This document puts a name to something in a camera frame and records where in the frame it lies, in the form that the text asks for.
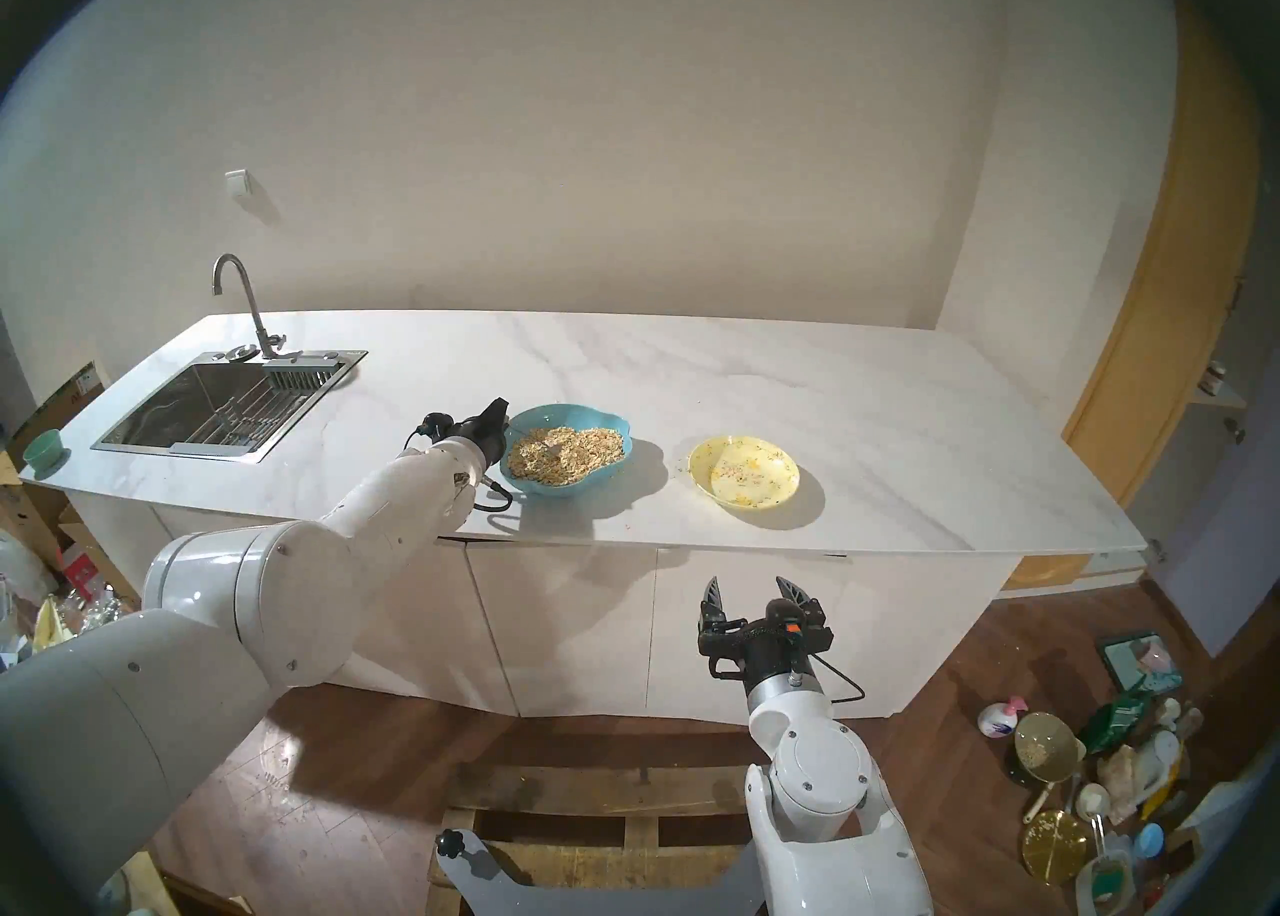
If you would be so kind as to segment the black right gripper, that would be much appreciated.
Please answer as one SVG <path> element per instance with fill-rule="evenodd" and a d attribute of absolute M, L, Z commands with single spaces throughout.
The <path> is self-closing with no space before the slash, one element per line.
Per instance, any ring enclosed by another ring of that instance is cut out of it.
<path fill-rule="evenodd" d="M 710 577 L 701 594 L 698 650 L 710 678 L 736 681 L 745 690 L 791 675 L 813 677 L 812 656 L 831 649 L 826 610 L 805 588 L 774 576 L 783 600 L 767 603 L 755 620 L 730 620 L 723 609 L 718 578 Z"/>

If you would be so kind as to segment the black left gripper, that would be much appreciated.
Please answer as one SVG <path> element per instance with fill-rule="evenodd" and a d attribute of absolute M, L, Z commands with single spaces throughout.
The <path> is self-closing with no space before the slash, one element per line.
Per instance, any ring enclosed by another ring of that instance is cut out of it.
<path fill-rule="evenodd" d="M 477 470 L 489 472 L 506 458 L 512 444 L 509 420 L 506 420 L 506 399 L 497 397 L 480 415 L 453 423 L 452 438 L 468 443 L 483 458 Z"/>

